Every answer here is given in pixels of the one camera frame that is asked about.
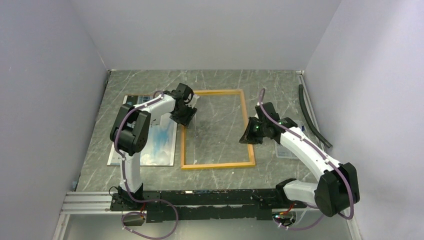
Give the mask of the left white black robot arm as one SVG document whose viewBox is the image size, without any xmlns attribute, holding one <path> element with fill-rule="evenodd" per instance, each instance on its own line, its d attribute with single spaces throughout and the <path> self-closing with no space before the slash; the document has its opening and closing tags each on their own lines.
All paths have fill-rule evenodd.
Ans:
<svg viewBox="0 0 424 240">
<path fill-rule="evenodd" d="M 170 114 L 177 124 L 188 126 L 197 112 L 199 95 L 189 87 L 172 91 L 156 91 L 151 100 L 137 104 L 123 104 L 110 132 L 110 140 L 120 159 L 118 194 L 130 210 L 139 209 L 144 201 L 139 153 L 145 148 L 150 127 L 161 117 Z"/>
</svg>

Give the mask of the building and sky photo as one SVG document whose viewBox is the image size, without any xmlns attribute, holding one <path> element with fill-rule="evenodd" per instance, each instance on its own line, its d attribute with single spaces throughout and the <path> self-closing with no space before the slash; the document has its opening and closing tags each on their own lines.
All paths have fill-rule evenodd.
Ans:
<svg viewBox="0 0 424 240">
<path fill-rule="evenodd" d="M 138 105 L 151 100 L 150 95 L 125 95 L 123 104 Z M 175 162 L 177 123 L 170 119 L 171 114 L 161 116 L 158 124 L 149 128 L 148 140 L 145 148 L 139 155 L 141 167 L 172 167 Z M 107 166 L 120 165 L 119 155 L 110 149 Z"/>
</svg>

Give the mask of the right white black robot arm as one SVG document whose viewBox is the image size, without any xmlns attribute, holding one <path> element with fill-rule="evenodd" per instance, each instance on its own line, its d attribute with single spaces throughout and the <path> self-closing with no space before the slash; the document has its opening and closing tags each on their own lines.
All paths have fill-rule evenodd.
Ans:
<svg viewBox="0 0 424 240">
<path fill-rule="evenodd" d="M 341 215 L 349 209 L 349 215 L 344 218 L 352 219 L 354 206 L 360 201 L 356 168 L 324 153 L 295 121 L 289 117 L 280 118 L 271 102 L 258 102 L 255 111 L 239 143 L 258 145 L 264 138 L 274 140 L 291 151 L 317 180 L 317 183 L 308 183 L 290 178 L 277 184 L 277 205 L 286 208 L 293 202 L 302 202 L 315 206 L 327 217 Z"/>
</svg>

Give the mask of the yellow wooden picture frame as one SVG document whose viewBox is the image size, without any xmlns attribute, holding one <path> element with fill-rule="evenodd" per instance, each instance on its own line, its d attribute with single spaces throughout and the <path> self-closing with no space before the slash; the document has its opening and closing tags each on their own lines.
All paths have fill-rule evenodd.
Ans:
<svg viewBox="0 0 424 240">
<path fill-rule="evenodd" d="M 248 112 L 245 100 L 245 94 L 242 89 L 214 89 L 214 90 L 195 90 L 199 96 L 224 96 L 238 95 L 240 98 L 241 113 L 243 116 L 244 127 L 248 125 Z M 208 164 L 186 164 L 186 136 L 187 128 L 182 126 L 180 137 L 180 168 L 182 170 L 203 170 L 203 169 L 226 169 L 226 168 L 248 168 L 256 166 L 254 147 L 251 144 L 246 145 L 248 161 L 246 162 L 227 162 L 227 163 L 208 163 Z"/>
</svg>

